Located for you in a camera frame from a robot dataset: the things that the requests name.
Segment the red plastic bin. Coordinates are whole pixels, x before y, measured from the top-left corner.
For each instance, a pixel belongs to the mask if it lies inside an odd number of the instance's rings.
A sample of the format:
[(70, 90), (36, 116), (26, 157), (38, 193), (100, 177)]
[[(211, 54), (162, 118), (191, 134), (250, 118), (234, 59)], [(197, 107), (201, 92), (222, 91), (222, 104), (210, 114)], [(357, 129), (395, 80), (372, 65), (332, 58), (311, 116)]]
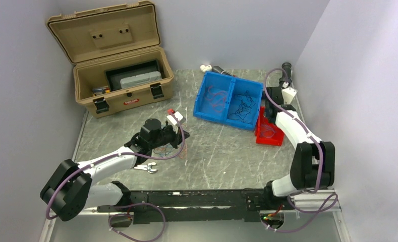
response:
[(260, 107), (260, 112), (255, 128), (256, 144), (269, 146), (282, 146), (284, 133), (281, 129), (271, 124), (264, 115), (265, 107)]

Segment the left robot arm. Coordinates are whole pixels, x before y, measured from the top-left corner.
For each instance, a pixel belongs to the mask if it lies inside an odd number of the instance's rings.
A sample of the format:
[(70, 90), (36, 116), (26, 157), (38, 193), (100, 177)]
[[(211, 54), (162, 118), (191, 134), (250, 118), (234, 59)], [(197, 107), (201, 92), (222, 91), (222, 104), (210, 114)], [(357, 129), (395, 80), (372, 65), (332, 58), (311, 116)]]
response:
[(83, 209), (99, 206), (125, 211), (132, 202), (129, 189), (119, 181), (106, 185), (98, 182), (129, 169), (156, 173), (158, 158), (152, 156), (153, 150), (164, 145), (182, 149), (190, 136), (183, 129), (185, 121), (178, 111), (166, 117), (164, 126), (160, 120), (149, 118), (140, 132), (116, 151), (87, 161), (61, 162), (40, 192), (40, 198), (47, 204), (46, 219), (69, 221)]

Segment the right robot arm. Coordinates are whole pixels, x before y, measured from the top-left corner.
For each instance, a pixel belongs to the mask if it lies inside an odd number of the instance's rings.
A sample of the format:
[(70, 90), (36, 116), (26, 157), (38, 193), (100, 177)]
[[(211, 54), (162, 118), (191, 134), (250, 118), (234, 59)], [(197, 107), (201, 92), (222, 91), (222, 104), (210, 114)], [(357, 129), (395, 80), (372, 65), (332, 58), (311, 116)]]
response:
[(268, 121), (283, 131), (295, 149), (289, 174), (270, 181), (271, 191), (263, 195), (263, 204), (275, 209), (282, 198), (297, 192), (331, 187), (335, 177), (335, 146), (314, 135), (301, 121), (296, 109), (285, 104), (281, 87), (264, 90), (265, 116)]

